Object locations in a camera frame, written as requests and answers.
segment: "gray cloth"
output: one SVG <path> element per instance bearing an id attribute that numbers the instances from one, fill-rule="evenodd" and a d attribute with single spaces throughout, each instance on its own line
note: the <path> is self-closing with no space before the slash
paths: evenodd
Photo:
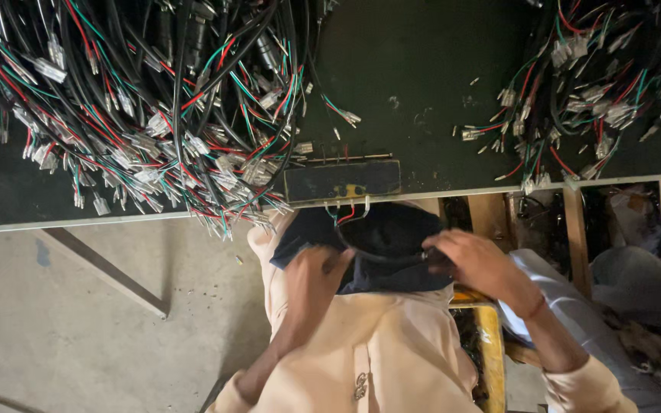
<path id="1" fill-rule="evenodd" d="M 626 283 L 632 287 L 633 291 L 639 293 L 637 286 L 641 282 L 640 280 L 650 285 L 647 288 L 652 288 L 654 283 L 659 284 L 661 273 L 654 270 L 658 266 L 653 265 L 654 263 L 641 253 L 643 250 L 627 248 L 616 252 L 610 251 L 604 252 L 606 255 L 602 254 L 603 258 L 599 256 L 594 260 L 593 272 L 598 273 L 604 279 L 612 280 L 614 287 Z M 651 377 L 639 374 L 632 368 L 632 362 L 616 333 L 603 322 L 601 315 L 592 303 L 534 251 L 515 250 L 510 256 L 517 267 L 542 289 L 548 306 L 575 340 L 611 370 L 618 379 L 622 392 L 636 403 L 639 411 L 661 413 L 661 386 Z M 659 291 L 654 290 L 654 294 L 660 294 Z M 601 299 L 608 300 L 613 296 L 606 292 Z M 625 301 L 626 297 L 618 295 L 617 307 L 628 309 L 629 315 L 635 315 L 633 311 L 638 308 L 640 304 L 638 300 L 642 298 L 640 298 L 640 294 L 635 294 L 634 297 L 637 301 L 629 303 Z M 521 318 L 517 317 L 509 306 L 502 302 L 500 302 L 500 309 L 504 326 L 522 340 L 531 343 L 529 333 Z M 648 313 L 650 317 L 654 316 L 652 309 Z"/>

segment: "person's hand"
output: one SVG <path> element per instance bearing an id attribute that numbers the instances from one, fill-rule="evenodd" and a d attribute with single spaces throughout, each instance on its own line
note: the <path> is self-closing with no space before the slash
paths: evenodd
<path id="1" fill-rule="evenodd" d="M 331 247 L 313 247 L 300 251 L 285 268 L 288 297 L 282 327 L 292 347 L 304 345 L 315 333 L 353 256 L 351 249 L 339 253 Z"/>
<path id="2" fill-rule="evenodd" d="M 458 229 L 428 237 L 422 248 L 436 247 L 455 264 L 461 284 L 504 301 L 519 317 L 527 317 L 542 301 L 537 285 L 521 272 L 490 239 Z"/>

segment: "metal pin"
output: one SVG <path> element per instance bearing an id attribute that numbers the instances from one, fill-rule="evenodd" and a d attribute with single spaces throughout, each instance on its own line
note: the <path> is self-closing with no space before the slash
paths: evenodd
<path id="1" fill-rule="evenodd" d="M 362 218 L 366 218 L 366 216 L 369 214 L 369 210 L 372 207 L 372 197 L 366 196 L 366 199 L 364 200 L 364 210 L 363 210 L 363 215 L 361 216 Z"/>

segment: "concrete floor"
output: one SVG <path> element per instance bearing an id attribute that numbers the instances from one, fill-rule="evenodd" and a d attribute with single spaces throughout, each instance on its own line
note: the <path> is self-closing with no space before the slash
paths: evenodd
<path id="1" fill-rule="evenodd" d="M 248 225 L 234 242 L 187 219 L 70 230 L 169 301 L 170 315 L 142 309 L 36 232 L 1 233 L 0 396 L 43 413 L 194 413 L 218 377 L 263 351 L 270 327 Z M 508 361 L 507 372 L 509 408 L 537 411 L 538 371 Z"/>

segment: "person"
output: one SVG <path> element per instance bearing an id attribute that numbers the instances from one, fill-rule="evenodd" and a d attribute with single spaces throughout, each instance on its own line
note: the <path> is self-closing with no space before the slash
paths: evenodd
<path id="1" fill-rule="evenodd" d="M 391 216 L 395 222 L 404 221 L 407 213 L 424 209 L 423 203 L 395 210 L 382 227 L 389 226 Z M 246 371 L 226 383 L 207 411 L 480 411 L 472 399 L 477 371 L 461 348 L 448 310 L 454 283 L 432 291 L 392 293 L 367 286 L 367 292 L 337 295 L 352 262 L 349 271 L 368 273 L 360 269 L 354 249 L 341 251 L 293 238 L 289 244 L 300 247 L 284 257 L 289 260 L 285 265 L 276 265 L 282 261 L 278 256 L 287 255 L 279 252 L 288 243 L 283 235 L 297 232 L 292 223 L 297 227 L 303 221 L 296 218 L 297 212 L 274 214 L 275 234 L 258 228 L 249 233 L 250 246 L 262 263 L 271 340 Z M 309 231 L 307 222 L 300 224 L 300 233 Z M 510 324 L 536 347 L 551 409 L 638 410 L 621 391 L 617 377 L 599 361 L 603 354 L 586 352 L 558 320 L 562 311 L 557 298 L 543 293 L 533 276 L 539 270 L 549 275 L 547 280 L 555 279 L 544 269 L 542 258 L 526 250 L 508 257 L 491 240 L 455 229 L 428 234 L 418 248 L 441 251 L 454 263 L 452 280 L 503 303 Z M 568 290 L 566 295 L 574 297 L 577 292 Z M 568 327 L 577 329 L 574 323 Z M 659 395 L 659 389 L 649 390 L 651 396 Z M 647 405 L 654 400 L 661 403 L 654 397 L 641 401 Z"/>

